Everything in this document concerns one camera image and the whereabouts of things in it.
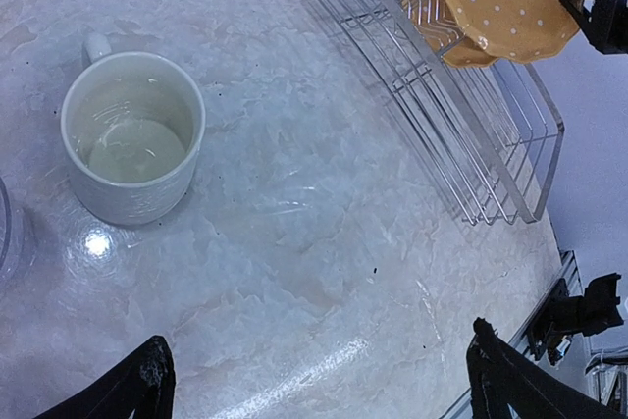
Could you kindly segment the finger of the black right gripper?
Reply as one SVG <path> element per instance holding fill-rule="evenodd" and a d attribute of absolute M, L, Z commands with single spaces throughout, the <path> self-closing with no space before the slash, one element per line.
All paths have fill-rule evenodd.
<path fill-rule="evenodd" d="M 602 54 L 627 53 L 627 0 L 559 0 Z"/>

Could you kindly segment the metal wire dish rack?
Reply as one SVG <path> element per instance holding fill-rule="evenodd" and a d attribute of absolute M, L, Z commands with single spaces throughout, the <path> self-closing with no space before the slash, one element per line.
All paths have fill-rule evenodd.
<path fill-rule="evenodd" d="M 533 66 L 450 67 L 400 0 L 317 1 L 391 97 L 453 215 L 472 225 L 542 218 L 564 123 Z"/>

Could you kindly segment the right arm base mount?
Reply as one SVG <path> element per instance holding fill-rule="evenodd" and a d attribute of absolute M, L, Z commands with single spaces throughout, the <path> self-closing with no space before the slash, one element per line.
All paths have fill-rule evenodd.
<path fill-rule="evenodd" d="M 617 295 L 620 279 L 617 273 L 597 277 L 583 295 L 577 296 L 570 296 L 565 279 L 559 279 L 526 329 L 534 360 L 540 361 L 547 354 L 549 363 L 555 365 L 564 356 L 558 347 L 565 337 L 590 337 L 622 326 L 624 318 L 618 309 L 621 298 Z"/>

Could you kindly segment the clear glass tumbler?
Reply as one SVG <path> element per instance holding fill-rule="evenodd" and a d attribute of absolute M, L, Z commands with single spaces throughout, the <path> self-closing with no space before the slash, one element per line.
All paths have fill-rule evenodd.
<path fill-rule="evenodd" d="M 25 207 L 1 180 L 1 290 L 22 276 L 31 261 L 31 224 Z"/>

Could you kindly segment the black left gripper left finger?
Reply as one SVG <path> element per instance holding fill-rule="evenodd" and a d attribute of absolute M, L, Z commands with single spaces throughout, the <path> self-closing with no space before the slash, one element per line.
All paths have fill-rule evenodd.
<path fill-rule="evenodd" d="M 81 392 L 41 418 L 170 418 L 176 373 L 166 339 L 153 336 Z"/>

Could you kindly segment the front aluminium rail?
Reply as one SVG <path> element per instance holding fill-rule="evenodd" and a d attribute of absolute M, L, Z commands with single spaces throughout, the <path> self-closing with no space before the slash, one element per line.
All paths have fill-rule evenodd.
<path fill-rule="evenodd" d="M 582 284 L 571 251 L 511 341 L 484 320 L 466 352 L 469 390 L 447 418 L 624 418 L 627 349 L 592 350 L 591 338 L 627 322 L 610 273 Z"/>

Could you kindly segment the white ribbed ceramic mug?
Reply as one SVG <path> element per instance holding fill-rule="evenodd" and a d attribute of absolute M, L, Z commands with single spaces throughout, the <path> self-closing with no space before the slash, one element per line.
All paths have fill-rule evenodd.
<path fill-rule="evenodd" d="M 95 217 L 139 226 L 172 210 L 187 192 L 206 110 L 189 74 L 150 52 L 114 52 L 91 33 L 87 67 L 61 107 L 71 187 Z"/>

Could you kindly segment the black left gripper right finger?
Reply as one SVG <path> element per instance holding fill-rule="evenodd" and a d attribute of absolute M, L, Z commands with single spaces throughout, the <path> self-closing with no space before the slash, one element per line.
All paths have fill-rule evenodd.
<path fill-rule="evenodd" d="M 474 418 L 620 418 L 622 415 L 561 383 L 501 340 L 483 318 L 466 362 Z"/>

